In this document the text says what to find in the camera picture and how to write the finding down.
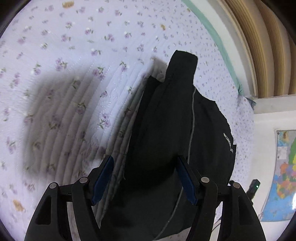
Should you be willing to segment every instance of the white floral fabric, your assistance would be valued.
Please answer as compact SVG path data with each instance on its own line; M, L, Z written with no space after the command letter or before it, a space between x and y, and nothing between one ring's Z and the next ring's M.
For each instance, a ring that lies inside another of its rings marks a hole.
M146 77L163 78L175 50L197 55L194 85L226 117L237 144L232 179L247 188L251 106L184 3L31 0L17 14L0 39L0 218L16 241L48 184L73 183L111 154L115 170L94 207L100 223L123 175Z

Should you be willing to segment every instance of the green trim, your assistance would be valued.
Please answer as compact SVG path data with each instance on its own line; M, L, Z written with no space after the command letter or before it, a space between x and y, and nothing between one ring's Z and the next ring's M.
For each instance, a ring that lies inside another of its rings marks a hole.
M200 22L205 26L205 28L208 30L209 34L211 35L212 39L218 46L218 49L222 55L222 58L226 64L226 67L230 73L230 76L232 77L232 80L237 88L237 91L239 95L244 95L244 90L242 88L242 84L239 82L239 79L237 78L237 75L234 71L234 68L232 66L232 63L229 59L229 56L227 54L227 51L222 43L222 40L212 24L208 21L208 19L204 16L204 14L190 1L190 0L182 0L183 3L186 4L186 6L198 17Z

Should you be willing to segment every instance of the silver screw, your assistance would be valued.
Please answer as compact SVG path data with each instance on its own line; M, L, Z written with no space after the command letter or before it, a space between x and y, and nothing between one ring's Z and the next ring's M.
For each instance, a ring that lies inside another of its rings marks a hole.
M86 183L87 182L87 177L82 177L79 179L80 183Z
M54 189L56 186L57 186L56 183L51 183L51 184L49 185L49 188Z
M239 184L239 183L236 183L236 182L233 183L233 186L234 186L235 188L240 188L240 184Z
M207 177L202 177L201 180L203 183L208 183L210 181Z

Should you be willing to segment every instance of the picture on map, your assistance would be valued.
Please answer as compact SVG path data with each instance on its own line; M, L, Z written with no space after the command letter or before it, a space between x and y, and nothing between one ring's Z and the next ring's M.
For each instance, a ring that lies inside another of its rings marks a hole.
M296 130L276 131L276 165L262 222L290 220L296 210Z

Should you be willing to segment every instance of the blue object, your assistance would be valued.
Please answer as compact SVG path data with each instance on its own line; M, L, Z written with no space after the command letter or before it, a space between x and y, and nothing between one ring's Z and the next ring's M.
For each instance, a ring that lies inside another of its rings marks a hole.
M93 204L99 202L102 199L106 186L111 178L113 168L114 168L114 159L112 156L110 156L105 166L103 167L103 170L99 178L97 179L94 185L94 195L91 200Z
M191 180L190 175L187 172L184 164L182 163L182 161L179 158L178 158L178 161L176 164L176 170L177 170L177 173L178 173L179 178L181 180L181 183L182 183L183 189L186 193L186 197L187 197L188 201L190 201L192 203L192 205L196 205L198 199L196 197L194 183Z

